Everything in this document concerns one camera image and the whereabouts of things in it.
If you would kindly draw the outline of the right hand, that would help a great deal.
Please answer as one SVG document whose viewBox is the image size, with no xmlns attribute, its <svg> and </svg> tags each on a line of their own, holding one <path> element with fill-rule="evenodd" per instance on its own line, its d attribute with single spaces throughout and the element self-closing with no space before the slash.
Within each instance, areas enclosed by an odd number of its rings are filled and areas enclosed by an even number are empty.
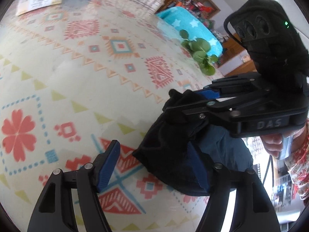
<svg viewBox="0 0 309 232">
<path fill-rule="evenodd" d="M 299 130 L 289 131 L 284 134 L 263 135 L 260 136 L 260 138 L 266 152 L 271 156 L 277 158 L 279 156 L 279 153 L 283 150 L 282 145 L 283 137 L 290 137 L 290 136 L 293 137 L 291 152 L 295 152 L 296 150 L 302 147 L 306 139 L 306 134 L 307 134 L 307 127 L 305 125 Z"/>
</svg>

